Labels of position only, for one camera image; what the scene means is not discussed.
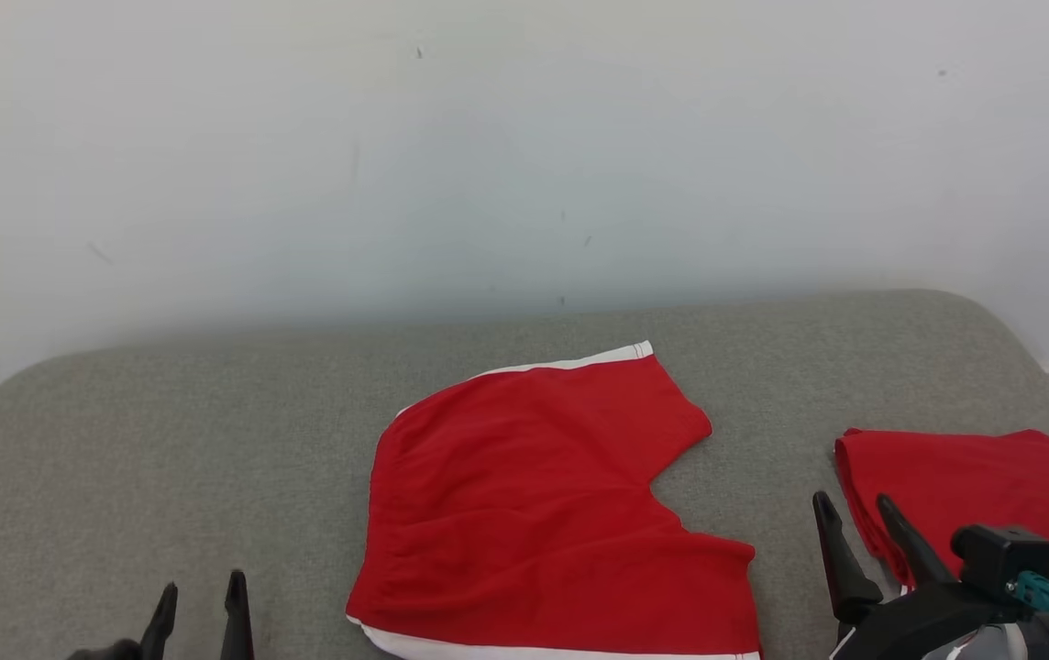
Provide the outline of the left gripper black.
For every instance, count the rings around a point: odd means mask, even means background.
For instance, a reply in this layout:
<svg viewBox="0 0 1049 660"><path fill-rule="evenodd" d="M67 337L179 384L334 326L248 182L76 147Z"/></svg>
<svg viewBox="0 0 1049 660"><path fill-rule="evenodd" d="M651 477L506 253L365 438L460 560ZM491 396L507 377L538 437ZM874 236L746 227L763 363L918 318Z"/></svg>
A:
<svg viewBox="0 0 1049 660"><path fill-rule="evenodd" d="M151 615L140 642L119 639L109 646L93 650L76 650L66 660L163 660L173 629L178 602L175 582L168 582L160 600ZM219 660L255 660L255 643L251 619L247 577L243 571L232 571L226 590L226 630L220 644Z"/></svg>

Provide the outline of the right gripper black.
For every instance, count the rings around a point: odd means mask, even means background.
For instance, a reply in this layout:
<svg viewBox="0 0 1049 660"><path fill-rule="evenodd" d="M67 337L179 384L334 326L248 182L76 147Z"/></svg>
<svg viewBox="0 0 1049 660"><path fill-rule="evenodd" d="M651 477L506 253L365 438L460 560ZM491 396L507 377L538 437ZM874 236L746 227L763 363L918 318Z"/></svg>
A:
<svg viewBox="0 0 1049 660"><path fill-rule="evenodd" d="M882 600L845 540L825 491L812 508L839 642L829 660L1049 660L1049 582L996 599L960 582L889 494L876 498L909 593Z"/></svg>

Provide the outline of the red garment with striped trim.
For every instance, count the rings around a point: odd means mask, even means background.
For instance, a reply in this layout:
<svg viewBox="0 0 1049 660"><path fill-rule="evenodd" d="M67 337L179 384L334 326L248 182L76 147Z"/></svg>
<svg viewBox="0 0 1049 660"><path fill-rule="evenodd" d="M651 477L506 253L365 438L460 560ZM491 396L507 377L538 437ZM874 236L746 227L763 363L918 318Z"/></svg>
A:
<svg viewBox="0 0 1049 660"><path fill-rule="evenodd" d="M954 573L957 529L1018 526L1049 540L1049 435L999 437L851 429L836 439L836 472L868 552L906 589L909 565L877 507L889 496Z"/></svg>

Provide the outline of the red shorts with white band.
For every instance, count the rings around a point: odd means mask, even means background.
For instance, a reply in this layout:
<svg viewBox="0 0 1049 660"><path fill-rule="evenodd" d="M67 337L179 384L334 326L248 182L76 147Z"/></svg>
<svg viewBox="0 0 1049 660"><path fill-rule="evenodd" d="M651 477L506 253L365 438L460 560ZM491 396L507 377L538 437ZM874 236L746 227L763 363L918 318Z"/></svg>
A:
<svg viewBox="0 0 1049 660"><path fill-rule="evenodd" d="M754 547L652 492L711 434L647 341L407 406L346 618L402 660L762 660Z"/></svg>

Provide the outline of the grey fabric sofa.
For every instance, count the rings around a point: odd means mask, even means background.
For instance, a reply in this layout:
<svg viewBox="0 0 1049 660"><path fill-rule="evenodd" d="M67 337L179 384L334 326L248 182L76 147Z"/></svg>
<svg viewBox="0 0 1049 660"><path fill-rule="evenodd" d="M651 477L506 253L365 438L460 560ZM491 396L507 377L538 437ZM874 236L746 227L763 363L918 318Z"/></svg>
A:
<svg viewBox="0 0 1049 660"><path fill-rule="evenodd" d="M832 618L811 497L847 515L850 427L1049 435L1049 377L993 313L935 290L207 335L59 357L0 384L0 660L138 638L217 660L243 569L263 660L383 660L345 617L374 444L470 376L650 341L714 435L656 481L693 531L754 545L767 660L825 660Z"/></svg>

